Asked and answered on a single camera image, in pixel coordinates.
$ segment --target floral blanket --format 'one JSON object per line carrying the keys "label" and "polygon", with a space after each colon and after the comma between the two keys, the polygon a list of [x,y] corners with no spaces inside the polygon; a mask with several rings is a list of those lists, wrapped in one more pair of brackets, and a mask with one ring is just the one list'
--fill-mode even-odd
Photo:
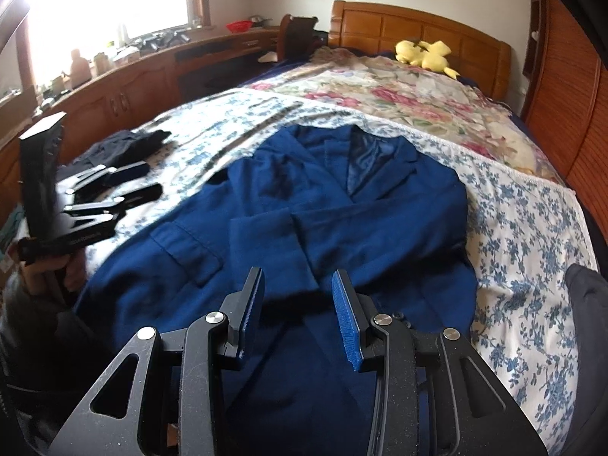
{"label": "floral blanket", "polygon": [[89,247],[89,271],[132,234],[197,192],[219,169],[251,155],[265,138],[292,124],[356,124],[379,136],[402,135],[458,173],[469,199],[467,251],[480,285],[473,345],[550,454],[558,454],[568,434],[578,380],[564,274],[574,263],[597,268],[575,194],[418,128],[352,108],[253,89],[231,90],[167,112],[142,127],[173,132],[148,160],[151,172],[109,197],[151,182],[161,183],[164,194],[129,211],[113,239]]}
{"label": "floral blanket", "polygon": [[417,66],[320,48],[310,63],[247,87],[355,108],[561,183],[545,154],[509,119],[507,108],[478,89]]}

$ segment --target human hand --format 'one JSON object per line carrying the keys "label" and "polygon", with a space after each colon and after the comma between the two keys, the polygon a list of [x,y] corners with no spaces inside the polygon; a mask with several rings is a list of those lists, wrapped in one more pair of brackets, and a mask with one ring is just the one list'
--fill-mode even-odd
{"label": "human hand", "polygon": [[38,296],[49,292],[49,286],[44,278],[47,271],[58,271],[66,268],[63,285],[69,292],[79,291],[86,283],[86,259],[84,249],[77,250],[72,255],[47,257],[29,266],[21,263],[21,275],[30,295]]}

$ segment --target white floral fabric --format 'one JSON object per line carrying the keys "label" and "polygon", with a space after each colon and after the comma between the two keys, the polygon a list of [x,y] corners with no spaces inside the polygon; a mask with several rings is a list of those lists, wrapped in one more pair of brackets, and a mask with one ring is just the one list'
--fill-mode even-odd
{"label": "white floral fabric", "polygon": [[578,349],[565,271],[597,264],[574,192],[526,175],[463,146],[355,109],[253,89],[235,89],[167,112],[141,127],[173,134],[148,162],[145,179],[159,201],[135,208],[116,236],[87,251],[94,272],[116,247],[196,193],[215,172],[251,155],[292,124],[357,124],[379,136],[402,135],[417,150],[453,168],[467,187],[467,251],[479,281],[472,343],[536,428],[551,455],[568,433],[576,401]]}

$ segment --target headboard panel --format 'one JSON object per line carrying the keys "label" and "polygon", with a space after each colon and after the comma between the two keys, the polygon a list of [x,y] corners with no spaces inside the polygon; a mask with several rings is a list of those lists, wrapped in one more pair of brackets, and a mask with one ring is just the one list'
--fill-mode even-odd
{"label": "headboard panel", "polygon": [[334,2],[330,46],[376,54],[394,50],[404,39],[445,42],[452,49],[448,56],[452,68],[475,80],[486,96],[504,99],[511,74],[511,47],[507,43],[420,10],[379,3]]}

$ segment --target red basket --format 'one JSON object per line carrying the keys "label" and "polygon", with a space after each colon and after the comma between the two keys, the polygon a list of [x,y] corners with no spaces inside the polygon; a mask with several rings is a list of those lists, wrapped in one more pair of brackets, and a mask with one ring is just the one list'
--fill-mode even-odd
{"label": "red basket", "polygon": [[228,24],[226,27],[232,34],[236,34],[248,31],[251,29],[251,26],[253,26],[253,22],[251,21],[238,21],[232,22],[232,24]]}

